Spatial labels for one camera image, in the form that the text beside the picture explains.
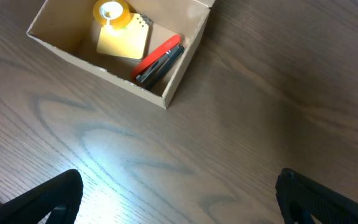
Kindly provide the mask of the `yellow adhesive tape roll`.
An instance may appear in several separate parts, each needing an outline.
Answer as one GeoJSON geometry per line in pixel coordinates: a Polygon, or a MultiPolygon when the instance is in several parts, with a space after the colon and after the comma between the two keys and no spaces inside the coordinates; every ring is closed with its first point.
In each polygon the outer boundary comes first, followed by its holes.
{"type": "Polygon", "coordinates": [[[125,0],[98,0],[93,6],[94,19],[114,30],[125,28],[131,21],[129,5],[125,0]]]}

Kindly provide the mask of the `yellow sticky note pad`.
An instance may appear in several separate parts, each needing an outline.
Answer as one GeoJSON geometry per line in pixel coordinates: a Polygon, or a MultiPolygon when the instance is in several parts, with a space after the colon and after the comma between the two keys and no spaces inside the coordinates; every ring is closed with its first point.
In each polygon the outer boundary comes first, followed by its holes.
{"type": "Polygon", "coordinates": [[[131,13],[131,17],[130,23],[120,30],[102,26],[96,47],[97,53],[135,60],[143,58],[153,22],[147,16],[138,13],[131,13]]]}

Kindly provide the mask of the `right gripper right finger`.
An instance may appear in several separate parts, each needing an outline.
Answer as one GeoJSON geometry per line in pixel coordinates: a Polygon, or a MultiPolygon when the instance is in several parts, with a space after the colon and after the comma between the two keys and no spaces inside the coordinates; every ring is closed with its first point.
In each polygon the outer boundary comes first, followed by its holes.
{"type": "Polygon", "coordinates": [[[277,202],[285,224],[358,224],[358,203],[307,178],[282,169],[275,184],[277,202]]]}

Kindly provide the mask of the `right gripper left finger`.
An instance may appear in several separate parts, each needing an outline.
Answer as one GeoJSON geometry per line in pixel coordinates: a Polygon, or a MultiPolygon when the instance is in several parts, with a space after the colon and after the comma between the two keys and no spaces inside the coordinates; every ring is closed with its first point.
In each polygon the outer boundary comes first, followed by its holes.
{"type": "Polygon", "coordinates": [[[83,196],[83,181],[75,169],[67,170],[26,193],[0,203],[0,223],[73,224],[83,196]]]}

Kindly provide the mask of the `cardboard box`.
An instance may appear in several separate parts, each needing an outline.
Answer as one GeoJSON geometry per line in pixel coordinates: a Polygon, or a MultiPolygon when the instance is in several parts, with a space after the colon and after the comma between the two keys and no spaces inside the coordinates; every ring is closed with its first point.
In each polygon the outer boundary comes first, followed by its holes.
{"type": "Polygon", "coordinates": [[[167,108],[213,4],[46,0],[27,35],[67,62],[167,108]]]}

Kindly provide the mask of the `red black stapler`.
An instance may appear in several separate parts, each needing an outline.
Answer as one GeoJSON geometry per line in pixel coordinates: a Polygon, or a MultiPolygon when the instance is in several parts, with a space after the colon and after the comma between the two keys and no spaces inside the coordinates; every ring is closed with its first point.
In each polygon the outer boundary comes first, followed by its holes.
{"type": "Polygon", "coordinates": [[[176,34],[148,54],[131,72],[131,78],[151,89],[171,69],[185,48],[181,45],[181,36],[176,34]]]}

